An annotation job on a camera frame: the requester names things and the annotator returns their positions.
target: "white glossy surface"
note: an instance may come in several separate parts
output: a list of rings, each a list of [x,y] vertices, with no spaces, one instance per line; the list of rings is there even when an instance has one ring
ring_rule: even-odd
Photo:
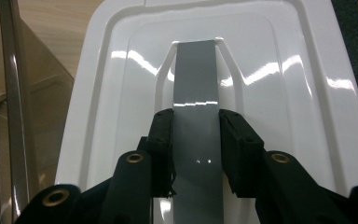
[[[220,107],[244,115],[266,150],[293,154],[319,184],[347,195],[358,185],[358,90],[331,3],[196,2],[97,9],[57,183],[88,189],[111,176],[154,113],[172,107],[176,43],[215,39]],[[236,199],[227,181],[224,195],[225,223],[257,223],[254,202]],[[172,223],[169,200],[155,200],[155,223]]]

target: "brass insert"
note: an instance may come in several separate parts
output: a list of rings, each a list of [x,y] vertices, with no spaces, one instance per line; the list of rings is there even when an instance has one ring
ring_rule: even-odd
[[[271,158],[277,162],[280,162],[280,163],[287,163],[290,161],[290,159],[287,156],[285,156],[281,153],[272,154]]]
[[[132,153],[127,157],[127,162],[136,163],[144,159],[144,156],[140,153]]]
[[[43,205],[46,207],[53,207],[65,202],[68,197],[69,191],[67,189],[56,189],[43,199]]]

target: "gray metal bar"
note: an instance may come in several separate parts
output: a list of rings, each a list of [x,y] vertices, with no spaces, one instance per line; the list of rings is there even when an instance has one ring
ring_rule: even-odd
[[[13,220],[38,192],[29,83],[17,0],[0,0],[7,91]]]
[[[175,224],[222,224],[223,187],[214,41],[178,45],[173,88]]]

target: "wooden floor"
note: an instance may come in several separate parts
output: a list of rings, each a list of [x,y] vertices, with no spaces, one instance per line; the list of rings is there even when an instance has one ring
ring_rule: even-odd
[[[22,19],[75,77],[90,17],[102,0],[19,0]]]

